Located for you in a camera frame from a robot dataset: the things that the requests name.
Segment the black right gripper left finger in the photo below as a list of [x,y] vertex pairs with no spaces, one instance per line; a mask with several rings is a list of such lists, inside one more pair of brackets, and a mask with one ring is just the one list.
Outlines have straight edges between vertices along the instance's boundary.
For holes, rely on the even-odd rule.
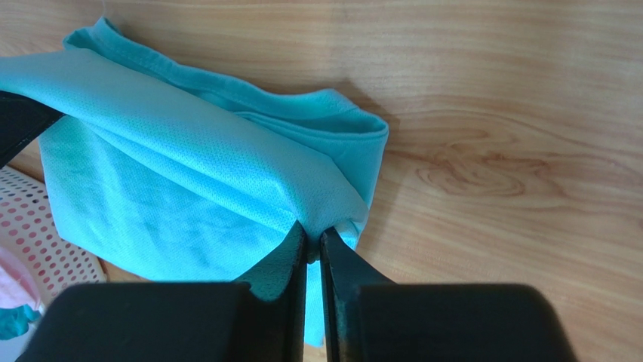
[[293,224],[230,282],[82,284],[63,291],[22,361],[300,361],[306,233]]

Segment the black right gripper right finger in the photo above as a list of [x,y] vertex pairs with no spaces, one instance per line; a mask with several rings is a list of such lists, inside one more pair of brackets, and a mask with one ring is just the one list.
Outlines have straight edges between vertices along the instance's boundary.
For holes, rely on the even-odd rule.
[[320,239],[331,361],[574,361],[546,298],[524,284],[397,284],[348,247]]

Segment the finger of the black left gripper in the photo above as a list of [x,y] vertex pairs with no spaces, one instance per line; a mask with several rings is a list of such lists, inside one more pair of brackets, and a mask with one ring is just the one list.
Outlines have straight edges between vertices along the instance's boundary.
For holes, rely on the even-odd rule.
[[1,167],[63,116],[62,112],[28,97],[2,91]]

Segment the light teal t-shirt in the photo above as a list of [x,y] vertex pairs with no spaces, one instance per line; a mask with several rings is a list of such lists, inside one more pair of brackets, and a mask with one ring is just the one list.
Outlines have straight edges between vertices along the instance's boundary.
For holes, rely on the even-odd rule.
[[38,139],[60,237],[151,281],[237,278],[296,222],[355,248],[389,136],[335,90],[273,94],[107,19],[2,58],[1,88],[63,115]]

